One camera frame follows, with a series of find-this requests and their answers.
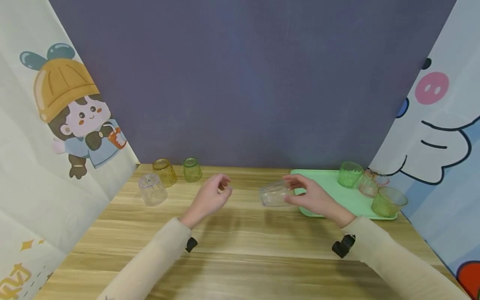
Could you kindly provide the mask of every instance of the light green tray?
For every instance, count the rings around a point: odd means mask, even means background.
[[[385,218],[372,211],[372,198],[364,196],[358,189],[348,189],[341,186],[336,180],[338,170],[293,170],[291,174],[301,174],[305,177],[315,180],[327,193],[330,194],[338,203],[351,211],[356,216],[364,216],[372,220],[395,220],[393,217]],[[295,194],[305,192],[304,189],[296,189]],[[307,209],[300,207],[302,214],[312,217],[323,217],[316,215]]]

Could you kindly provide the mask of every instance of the black wrist strap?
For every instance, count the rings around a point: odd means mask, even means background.
[[[189,238],[187,242],[187,247],[185,248],[188,253],[192,252],[195,246],[198,245],[197,240],[194,238]]]
[[[332,246],[332,251],[335,252],[340,258],[344,258],[348,252],[350,252],[350,248],[355,244],[355,236],[347,234],[343,237],[342,241],[336,241]]]

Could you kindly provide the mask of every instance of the wooden table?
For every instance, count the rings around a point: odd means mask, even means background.
[[[137,184],[151,165],[140,165],[36,299],[95,299],[166,222],[181,215],[202,182],[219,172],[232,178],[229,202],[193,231],[198,246],[185,252],[148,299],[396,299],[367,265],[332,252],[342,237],[332,222],[305,217],[296,207],[260,205],[258,189],[289,170],[204,167],[196,183],[184,181],[181,167],[175,171],[179,180],[168,188],[168,199],[145,207]],[[377,224],[456,282],[402,215]]]

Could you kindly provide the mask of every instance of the green cup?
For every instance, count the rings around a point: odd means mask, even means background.
[[[346,188],[354,188],[363,174],[363,167],[351,161],[342,163],[338,172],[338,183]]]
[[[202,169],[200,169],[200,165],[195,158],[185,159],[183,162],[183,175],[186,182],[196,182],[202,178]]]
[[[372,202],[372,210],[382,217],[393,217],[408,204],[407,197],[399,190],[383,186],[378,189]]]

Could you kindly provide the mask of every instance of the white curtain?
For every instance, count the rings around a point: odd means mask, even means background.
[[[480,286],[479,15],[480,1],[457,1],[370,165],[391,175],[391,185],[409,199],[403,213],[475,297]],[[476,269],[476,278],[465,278],[466,265]]]
[[[2,2],[0,299],[32,299],[133,173],[109,101],[47,0]]]

